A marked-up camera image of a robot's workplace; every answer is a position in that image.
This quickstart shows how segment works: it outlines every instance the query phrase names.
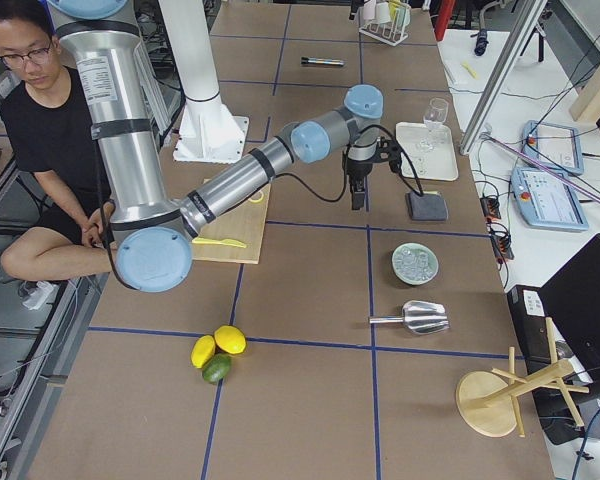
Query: man's leg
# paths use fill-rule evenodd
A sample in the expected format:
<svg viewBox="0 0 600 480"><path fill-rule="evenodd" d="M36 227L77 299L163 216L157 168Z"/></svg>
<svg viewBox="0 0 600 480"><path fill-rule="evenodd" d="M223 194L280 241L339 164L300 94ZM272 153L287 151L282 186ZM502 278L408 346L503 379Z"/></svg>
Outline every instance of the man's leg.
<svg viewBox="0 0 600 480"><path fill-rule="evenodd" d="M33 227L0 257L2 268L21 280L67 280L111 271L106 250L72 244L61 233Z"/></svg>

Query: glass cup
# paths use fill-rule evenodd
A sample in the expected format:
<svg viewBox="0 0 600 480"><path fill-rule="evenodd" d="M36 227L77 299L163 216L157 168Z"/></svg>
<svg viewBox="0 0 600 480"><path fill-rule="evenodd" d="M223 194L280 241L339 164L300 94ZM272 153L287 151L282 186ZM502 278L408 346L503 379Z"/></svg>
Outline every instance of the glass cup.
<svg viewBox="0 0 600 480"><path fill-rule="evenodd" d="M427 127L425 137L416 143L416 148L421 152L429 152L435 148L433 131L437 130L447 120L449 102L444 98L432 98L424 111L422 120Z"/></svg>

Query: marker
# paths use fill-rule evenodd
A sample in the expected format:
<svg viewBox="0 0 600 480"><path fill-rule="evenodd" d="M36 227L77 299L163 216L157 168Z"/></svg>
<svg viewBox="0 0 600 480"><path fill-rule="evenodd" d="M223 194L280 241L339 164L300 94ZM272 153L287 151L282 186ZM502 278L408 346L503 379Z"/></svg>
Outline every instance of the marker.
<svg viewBox="0 0 600 480"><path fill-rule="evenodd" d="M344 67L344 60L334 60L332 58L301 57L300 63L316 67Z"/></svg>

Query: lemon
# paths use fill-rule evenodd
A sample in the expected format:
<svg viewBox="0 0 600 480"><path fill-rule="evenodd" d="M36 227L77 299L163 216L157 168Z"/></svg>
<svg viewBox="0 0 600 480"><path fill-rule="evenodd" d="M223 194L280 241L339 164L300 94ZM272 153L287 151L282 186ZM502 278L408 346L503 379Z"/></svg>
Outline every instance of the lemon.
<svg viewBox="0 0 600 480"><path fill-rule="evenodd" d="M247 347L244 333L232 325L221 326L214 332L213 337L216 339L216 344L227 353L242 353Z"/></svg>
<svg viewBox="0 0 600 480"><path fill-rule="evenodd" d="M216 341L211 335L204 335L198 339L191 350L191 363L196 368L202 368L214 353L216 353Z"/></svg>
<svg viewBox="0 0 600 480"><path fill-rule="evenodd" d="M202 369L202 378L209 383L218 383L231 370L231 357L226 353L216 353Z"/></svg>

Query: man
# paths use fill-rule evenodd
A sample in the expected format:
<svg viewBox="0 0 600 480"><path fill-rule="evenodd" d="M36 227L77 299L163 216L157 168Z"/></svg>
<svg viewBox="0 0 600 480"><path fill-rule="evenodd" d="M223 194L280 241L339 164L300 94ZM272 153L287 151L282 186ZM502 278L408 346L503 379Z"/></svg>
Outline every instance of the man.
<svg viewBox="0 0 600 480"><path fill-rule="evenodd" d="M38 0L0 0L0 59L22 82L1 117L22 171L32 172L54 201L34 227L1 256L4 270L28 281L108 272L98 190L110 188L78 72L60 62L61 47ZM97 184L96 161L101 178ZM103 205L109 217L112 200Z"/></svg>

